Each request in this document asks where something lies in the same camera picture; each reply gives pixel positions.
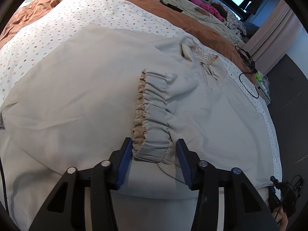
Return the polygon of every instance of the brown blanket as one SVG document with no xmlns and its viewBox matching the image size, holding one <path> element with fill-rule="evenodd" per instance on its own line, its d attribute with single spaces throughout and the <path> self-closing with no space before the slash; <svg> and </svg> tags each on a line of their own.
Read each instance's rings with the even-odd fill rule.
<svg viewBox="0 0 308 231">
<path fill-rule="evenodd" d="M 0 48 L 4 46 L 24 26 L 27 26 L 42 18 L 51 11 L 62 0 L 34 0 L 29 5 L 19 8 L 12 16 L 0 35 Z M 241 57 L 235 50 L 233 44 L 219 35 L 215 30 L 193 20 L 192 18 L 172 10 L 159 1 L 155 0 L 126 0 L 142 9 L 164 18 L 176 27 L 182 28 L 187 33 L 195 36 L 199 41 L 209 48 L 217 51 L 231 60 L 242 72 L 250 72 L 243 63 Z M 254 82 L 254 75 L 248 76 Z"/>
</svg>

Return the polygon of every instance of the gray floor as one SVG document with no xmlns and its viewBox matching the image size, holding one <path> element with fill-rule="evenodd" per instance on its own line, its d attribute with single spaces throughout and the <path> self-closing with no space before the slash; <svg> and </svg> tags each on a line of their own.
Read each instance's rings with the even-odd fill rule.
<svg viewBox="0 0 308 231">
<path fill-rule="evenodd" d="M 285 55 L 267 75 L 270 82 L 269 105 L 280 148 L 283 180 L 300 174 L 308 182 L 308 80 L 297 65 Z M 298 211 L 308 200 L 308 183 L 298 199 Z"/>
</svg>

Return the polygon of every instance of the neon green tag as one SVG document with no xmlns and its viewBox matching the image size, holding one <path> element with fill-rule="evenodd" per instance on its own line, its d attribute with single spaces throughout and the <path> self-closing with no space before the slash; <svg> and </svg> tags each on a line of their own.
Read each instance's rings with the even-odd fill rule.
<svg viewBox="0 0 308 231">
<path fill-rule="evenodd" d="M 256 78 L 257 78 L 257 80 L 258 80 L 259 82 L 262 82 L 262 77 L 261 77 L 261 75 L 260 75 L 259 72 L 256 73 Z"/>
</svg>

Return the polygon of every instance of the blue gripper pad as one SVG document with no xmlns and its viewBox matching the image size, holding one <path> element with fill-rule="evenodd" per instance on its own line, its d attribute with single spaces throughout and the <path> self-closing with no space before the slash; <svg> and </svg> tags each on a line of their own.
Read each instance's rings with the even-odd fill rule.
<svg viewBox="0 0 308 231">
<path fill-rule="evenodd" d="M 132 159 L 132 148 L 133 148 L 133 141 L 131 138 L 126 138 L 123 145 L 125 146 L 125 150 L 122 156 L 122 159 L 120 161 L 119 167 L 118 167 L 118 171 L 117 171 L 117 180 L 116 180 L 116 186 L 117 188 L 120 188 L 121 185 L 124 183 L 125 181 L 125 177 L 126 177 L 126 173 L 129 167 L 129 163 Z"/>
<path fill-rule="evenodd" d="M 186 156 L 186 150 L 187 146 L 183 139 L 178 139 L 176 143 L 176 153 L 177 157 L 179 159 L 179 163 L 181 166 L 182 174 L 184 177 L 185 184 L 189 187 L 189 189 L 192 189 L 192 170 L 190 168 L 190 164 L 187 160 Z"/>
</svg>

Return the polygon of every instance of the pink curtain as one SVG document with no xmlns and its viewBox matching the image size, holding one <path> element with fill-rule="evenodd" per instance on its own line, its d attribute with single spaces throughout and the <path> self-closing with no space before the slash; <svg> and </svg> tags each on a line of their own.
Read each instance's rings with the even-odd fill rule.
<svg viewBox="0 0 308 231">
<path fill-rule="evenodd" d="M 252 56 L 256 69 L 266 75 L 287 53 L 301 29 L 297 16 L 281 0 L 243 49 Z"/>
</svg>

